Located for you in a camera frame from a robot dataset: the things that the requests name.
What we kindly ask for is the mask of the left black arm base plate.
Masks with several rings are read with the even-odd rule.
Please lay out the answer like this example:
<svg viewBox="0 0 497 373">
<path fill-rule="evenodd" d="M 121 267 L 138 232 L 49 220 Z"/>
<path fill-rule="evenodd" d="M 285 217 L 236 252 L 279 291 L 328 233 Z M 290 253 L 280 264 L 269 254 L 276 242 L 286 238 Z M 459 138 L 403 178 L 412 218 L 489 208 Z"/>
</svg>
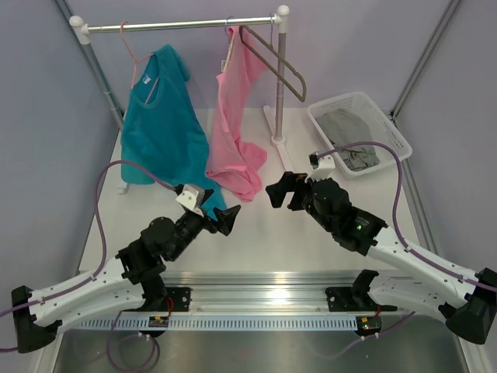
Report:
<svg viewBox="0 0 497 373">
<path fill-rule="evenodd" d="M 144 307 L 146 312 L 188 312 L 192 288 L 189 287 L 167 287 L 167 294 L 156 303 Z"/>
</svg>

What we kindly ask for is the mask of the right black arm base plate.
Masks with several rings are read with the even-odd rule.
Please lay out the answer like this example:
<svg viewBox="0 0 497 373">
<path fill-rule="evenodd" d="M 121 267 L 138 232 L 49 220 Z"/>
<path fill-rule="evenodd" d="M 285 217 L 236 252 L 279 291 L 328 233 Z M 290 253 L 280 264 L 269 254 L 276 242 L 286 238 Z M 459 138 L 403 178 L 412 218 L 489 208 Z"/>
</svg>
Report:
<svg viewBox="0 0 497 373">
<path fill-rule="evenodd" d="M 380 305 L 367 293 L 354 292 L 351 287 L 328 287 L 325 295 L 330 312 L 395 312 L 393 305 Z"/>
</svg>

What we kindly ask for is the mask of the cream hanger with metal hook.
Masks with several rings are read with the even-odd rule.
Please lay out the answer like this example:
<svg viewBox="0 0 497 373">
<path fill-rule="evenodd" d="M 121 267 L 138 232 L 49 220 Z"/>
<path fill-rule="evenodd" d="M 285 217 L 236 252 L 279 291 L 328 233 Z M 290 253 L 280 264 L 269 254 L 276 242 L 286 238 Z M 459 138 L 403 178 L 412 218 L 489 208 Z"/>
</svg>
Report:
<svg viewBox="0 0 497 373">
<path fill-rule="evenodd" d="M 225 24 L 224 24 L 224 32 L 225 32 L 226 36 L 228 37 L 228 51 L 227 51 L 226 58 L 221 61 L 221 71 L 222 72 L 225 72 L 226 69 L 228 68 L 228 65 L 229 65 L 230 60 L 231 60 L 231 54 L 232 54 L 232 50 L 233 50 L 233 45 L 234 45 L 234 40 L 233 40 L 233 35 L 232 35 L 232 32 L 231 32 L 231 27 L 228 25 L 228 21 L 230 19 L 232 19 L 232 18 L 233 18 L 233 16 L 229 16 L 225 20 Z"/>
</svg>

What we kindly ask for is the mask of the pink t shirt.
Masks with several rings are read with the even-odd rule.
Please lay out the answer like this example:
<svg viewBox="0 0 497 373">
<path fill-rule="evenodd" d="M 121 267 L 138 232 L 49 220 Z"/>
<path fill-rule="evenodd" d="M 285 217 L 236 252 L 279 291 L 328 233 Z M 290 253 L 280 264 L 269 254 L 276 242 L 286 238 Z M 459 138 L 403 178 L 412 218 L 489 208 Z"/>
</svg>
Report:
<svg viewBox="0 0 497 373">
<path fill-rule="evenodd" d="M 266 66 L 244 45 L 253 45 L 246 30 L 232 26 L 228 34 L 231 54 L 228 66 L 217 76 L 217 106 L 211 124 L 206 176 L 240 200 L 250 202 L 262 189 L 258 171 L 267 160 L 267 152 L 242 139 L 242 118 L 252 84 Z"/>
</svg>

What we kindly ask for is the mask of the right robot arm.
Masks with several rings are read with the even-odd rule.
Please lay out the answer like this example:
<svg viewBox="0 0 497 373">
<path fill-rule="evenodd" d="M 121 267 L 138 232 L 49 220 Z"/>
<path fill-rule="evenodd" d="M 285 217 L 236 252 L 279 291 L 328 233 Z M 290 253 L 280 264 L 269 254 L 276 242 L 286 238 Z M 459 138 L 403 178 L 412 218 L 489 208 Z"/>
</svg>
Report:
<svg viewBox="0 0 497 373">
<path fill-rule="evenodd" d="M 362 270 L 349 290 L 328 289 L 347 310 L 405 309 L 443 322 L 467 342 L 486 342 L 496 317 L 495 271 L 475 272 L 402 242 L 384 220 L 353 206 L 331 178 L 314 181 L 305 173 L 285 172 L 266 192 L 274 208 L 291 193 L 288 209 L 308 213 L 342 248 L 402 272 L 394 278 Z"/>
</svg>

